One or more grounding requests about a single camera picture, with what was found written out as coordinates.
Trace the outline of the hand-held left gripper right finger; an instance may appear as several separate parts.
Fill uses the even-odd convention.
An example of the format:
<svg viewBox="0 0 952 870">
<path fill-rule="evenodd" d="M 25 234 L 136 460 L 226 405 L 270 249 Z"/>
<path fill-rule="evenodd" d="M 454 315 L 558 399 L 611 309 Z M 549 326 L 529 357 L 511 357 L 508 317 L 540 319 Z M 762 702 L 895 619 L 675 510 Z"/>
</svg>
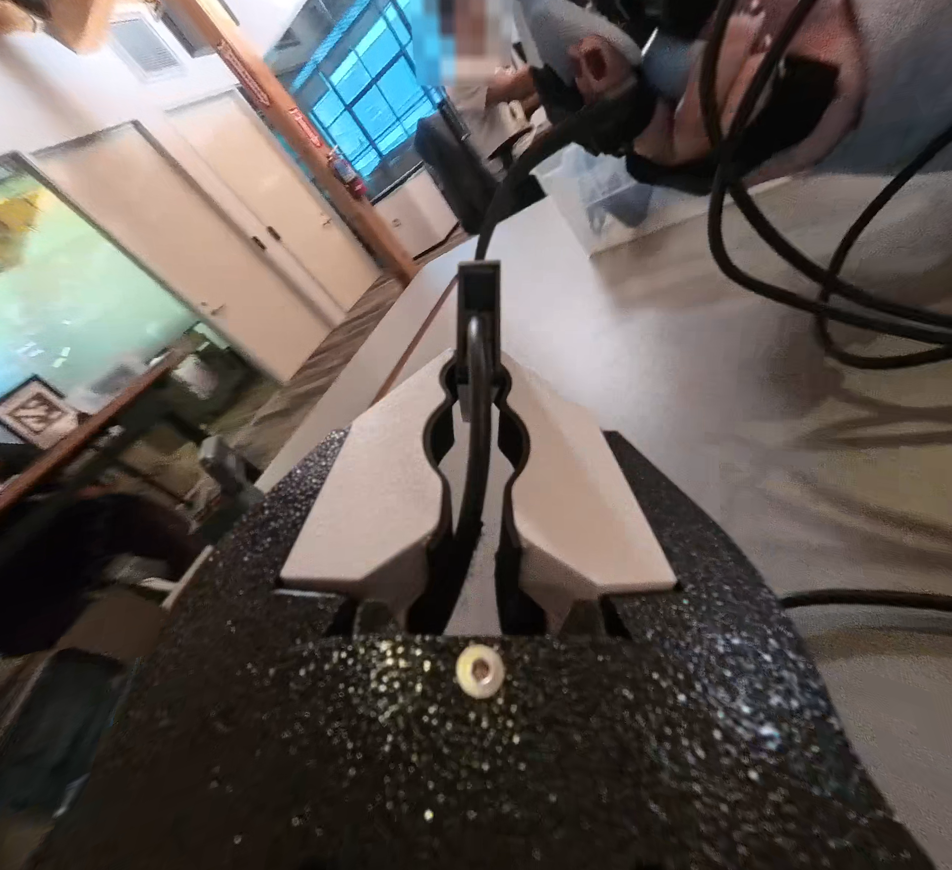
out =
<svg viewBox="0 0 952 870">
<path fill-rule="evenodd" d="M 502 631 L 556 633 L 580 602 L 673 591 L 675 573 L 594 416 L 508 354 L 502 371 Z"/>
</svg>

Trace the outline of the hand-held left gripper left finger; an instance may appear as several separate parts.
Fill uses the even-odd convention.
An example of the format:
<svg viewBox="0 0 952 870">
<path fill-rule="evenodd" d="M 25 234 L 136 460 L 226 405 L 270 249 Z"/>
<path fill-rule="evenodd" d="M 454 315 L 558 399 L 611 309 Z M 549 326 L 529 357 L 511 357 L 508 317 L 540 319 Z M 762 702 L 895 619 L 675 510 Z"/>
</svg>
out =
<svg viewBox="0 0 952 870">
<path fill-rule="evenodd" d="M 351 424 L 281 570 L 283 589 L 382 602 L 407 620 L 444 515 L 423 434 L 445 402 L 452 356 L 443 351 Z"/>
</svg>

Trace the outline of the clear plastic bin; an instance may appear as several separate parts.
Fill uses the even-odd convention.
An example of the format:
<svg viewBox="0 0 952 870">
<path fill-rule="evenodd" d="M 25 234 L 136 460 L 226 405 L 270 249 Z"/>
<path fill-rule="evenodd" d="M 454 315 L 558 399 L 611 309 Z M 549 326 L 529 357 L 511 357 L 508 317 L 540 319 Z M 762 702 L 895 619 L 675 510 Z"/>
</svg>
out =
<svg viewBox="0 0 952 870">
<path fill-rule="evenodd" d="M 625 161 L 570 144 L 533 170 L 588 257 L 707 213 L 709 197 L 638 183 Z"/>
</svg>

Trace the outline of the person's right hand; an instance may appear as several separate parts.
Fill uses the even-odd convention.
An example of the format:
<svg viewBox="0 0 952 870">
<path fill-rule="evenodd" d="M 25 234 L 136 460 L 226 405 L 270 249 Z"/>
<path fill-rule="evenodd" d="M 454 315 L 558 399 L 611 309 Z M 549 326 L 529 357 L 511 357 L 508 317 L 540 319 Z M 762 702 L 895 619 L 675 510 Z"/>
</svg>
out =
<svg viewBox="0 0 952 870">
<path fill-rule="evenodd" d="M 727 130 L 768 49 L 799 0 L 740 0 L 728 20 L 716 65 L 715 115 Z M 756 174 L 759 181 L 812 168 L 829 155 L 859 120 L 864 90 L 862 43 L 851 0 L 818 0 L 788 47 L 793 57 L 837 70 L 835 95 L 817 127 L 796 146 L 783 150 Z M 700 103 L 700 69 L 692 71 L 677 107 L 661 111 L 661 156 L 680 166 L 706 156 L 712 144 Z"/>
</svg>

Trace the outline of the black office chair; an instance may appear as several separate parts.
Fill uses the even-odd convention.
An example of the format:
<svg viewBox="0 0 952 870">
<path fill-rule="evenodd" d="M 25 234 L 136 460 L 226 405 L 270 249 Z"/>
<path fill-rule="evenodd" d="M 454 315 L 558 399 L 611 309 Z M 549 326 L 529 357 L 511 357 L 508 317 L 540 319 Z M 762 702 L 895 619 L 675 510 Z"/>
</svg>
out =
<svg viewBox="0 0 952 870">
<path fill-rule="evenodd" d="M 477 236 L 497 190 L 516 162 L 516 145 L 530 134 L 517 129 L 483 158 L 471 142 L 470 130 L 455 110 L 443 103 L 435 115 L 416 127 L 414 147 L 423 166 L 457 221 Z"/>
</svg>

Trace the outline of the white cabinet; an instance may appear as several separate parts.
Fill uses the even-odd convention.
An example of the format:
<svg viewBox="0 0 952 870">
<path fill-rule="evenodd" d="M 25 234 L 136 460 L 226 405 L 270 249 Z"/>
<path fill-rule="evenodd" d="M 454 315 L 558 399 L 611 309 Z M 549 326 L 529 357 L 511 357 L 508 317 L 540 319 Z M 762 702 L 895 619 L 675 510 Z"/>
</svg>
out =
<svg viewBox="0 0 952 870">
<path fill-rule="evenodd" d="M 374 207 L 413 259 L 443 244 L 458 225 L 424 164 L 376 199 Z"/>
</svg>

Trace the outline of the wooden desk black legs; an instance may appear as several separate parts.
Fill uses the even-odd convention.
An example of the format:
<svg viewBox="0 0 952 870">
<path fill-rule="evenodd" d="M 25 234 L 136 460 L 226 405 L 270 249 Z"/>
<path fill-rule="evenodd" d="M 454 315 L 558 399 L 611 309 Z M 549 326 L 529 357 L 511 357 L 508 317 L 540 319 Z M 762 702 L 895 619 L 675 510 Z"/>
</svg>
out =
<svg viewBox="0 0 952 870">
<path fill-rule="evenodd" d="M 74 430 L 61 438 L 53 447 L 32 459 L 21 473 L 3 483 L 1 488 L 1 515 L 5 516 L 27 495 L 30 495 L 69 462 L 76 459 L 83 450 L 90 447 L 103 431 L 118 424 L 121 415 L 134 407 L 153 388 L 156 388 L 194 351 L 195 344 L 192 340 L 184 339 L 176 344 L 155 364 L 152 364 L 145 373 L 137 376 L 135 380 L 131 381 L 109 400 L 103 409 L 81 421 Z"/>
</svg>

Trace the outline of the red fire extinguisher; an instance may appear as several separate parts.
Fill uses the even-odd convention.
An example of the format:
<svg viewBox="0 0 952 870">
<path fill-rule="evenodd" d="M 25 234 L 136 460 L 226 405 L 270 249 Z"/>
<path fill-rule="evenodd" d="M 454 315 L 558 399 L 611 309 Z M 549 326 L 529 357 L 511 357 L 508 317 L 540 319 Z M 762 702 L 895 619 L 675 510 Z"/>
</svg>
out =
<svg viewBox="0 0 952 870">
<path fill-rule="evenodd" d="M 327 164 L 335 178 L 345 186 L 352 197 L 362 199 L 366 196 L 363 177 L 356 171 L 351 161 L 337 146 L 328 148 Z"/>
</svg>

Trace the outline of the large grid window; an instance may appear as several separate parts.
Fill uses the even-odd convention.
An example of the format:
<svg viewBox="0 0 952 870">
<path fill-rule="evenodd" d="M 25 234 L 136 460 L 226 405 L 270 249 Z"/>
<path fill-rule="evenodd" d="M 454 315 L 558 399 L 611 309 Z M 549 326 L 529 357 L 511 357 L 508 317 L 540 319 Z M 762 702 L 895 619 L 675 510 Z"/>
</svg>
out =
<svg viewBox="0 0 952 870">
<path fill-rule="evenodd" d="M 305 0 L 266 62 L 378 200 L 421 165 L 414 138 L 445 95 L 416 74 L 410 0 Z"/>
</svg>

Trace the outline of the framed marker sign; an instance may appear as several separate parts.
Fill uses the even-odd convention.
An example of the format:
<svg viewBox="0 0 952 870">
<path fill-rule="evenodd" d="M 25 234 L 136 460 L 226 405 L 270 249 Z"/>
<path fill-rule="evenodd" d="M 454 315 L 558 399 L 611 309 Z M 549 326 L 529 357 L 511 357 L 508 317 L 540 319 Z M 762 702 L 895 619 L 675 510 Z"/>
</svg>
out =
<svg viewBox="0 0 952 870">
<path fill-rule="evenodd" d="M 37 375 L 1 397 L 2 426 L 43 452 L 71 435 L 80 423 L 78 411 Z"/>
</svg>

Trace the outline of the wall vent grille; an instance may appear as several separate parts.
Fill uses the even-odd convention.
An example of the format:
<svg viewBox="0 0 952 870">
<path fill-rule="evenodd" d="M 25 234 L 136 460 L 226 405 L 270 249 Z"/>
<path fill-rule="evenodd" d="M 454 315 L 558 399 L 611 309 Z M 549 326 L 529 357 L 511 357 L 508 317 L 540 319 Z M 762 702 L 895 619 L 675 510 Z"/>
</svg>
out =
<svg viewBox="0 0 952 870">
<path fill-rule="evenodd" d="M 148 16 L 127 14 L 113 19 L 109 33 L 115 53 L 141 81 L 155 82 L 184 75 L 182 60 Z"/>
</svg>

